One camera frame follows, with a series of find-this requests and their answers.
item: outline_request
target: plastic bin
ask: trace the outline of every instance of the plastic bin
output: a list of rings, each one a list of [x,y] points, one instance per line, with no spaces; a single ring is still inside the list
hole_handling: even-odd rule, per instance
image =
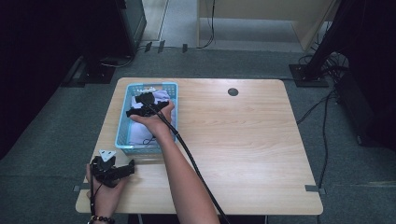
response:
[[[130,145],[130,133],[133,120],[126,117],[125,112],[131,108],[132,97],[140,94],[142,90],[155,88],[156,90],[164,90],[169,94],[172,102],[175,104],[175,128],[177,129],[177,84],[176,82],[160,82],[160,83],[132,83],[126,87],[124,102],[120,112],[119,128],[117,129],[116,142],[117,148],[121,149],[125,154],[151,154],[162,153],[159,145]]]

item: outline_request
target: forearm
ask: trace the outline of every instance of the forearm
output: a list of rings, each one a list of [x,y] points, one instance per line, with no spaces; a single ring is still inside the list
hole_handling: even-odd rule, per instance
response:
[[[180,223],[219,223],[215,207],[201,179],[173,139],[166,134],[158,140]]]

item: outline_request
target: gray carpet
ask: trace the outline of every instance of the gray carpet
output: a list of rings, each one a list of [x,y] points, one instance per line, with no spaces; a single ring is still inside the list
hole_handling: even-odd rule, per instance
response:
[[[84,178],[117,80],[121,77],[291,77],[288,64],[300,53],[156,49],[139,51],[116,70],[110,84],[59,88],[14,148],[0,161],[0,223],[87,223],[76,212],[73,191]],[[285,81],[296,119],[332,89],[299,89]],[[324,105],[299,125],[315,179],[324,158]],[[396,155],[386,148],[360,147],[348,116],[330,101],[326,134],[328,168],[323,180],[321,223],[394,223]],[[126,215],[116,215],[127,223]],[[310,216],[270,216],[269,223],[317,223]]]

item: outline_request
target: white cloth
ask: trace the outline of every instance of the white cloth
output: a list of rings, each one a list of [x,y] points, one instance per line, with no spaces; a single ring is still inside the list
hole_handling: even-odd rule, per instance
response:
[[[155,98],[155,104],[158,104],[159,101],[167,102],[170,100],[170,96],[168,95],[167,91],[155,91],[152,93]],[[141,108],[142,104],[137,103],[132,97],[131,107],[133,108]],[[175,109],[172,110],[171,113],[171,124],[175,127],[176,125],[176,111]],[[153,138],[152,134],[146,128],[145,125],[141,123],[134,122],[131,125],[131,129],[129,131],[129,144],[132,146],[136,145],[156,145],[157,141]]]

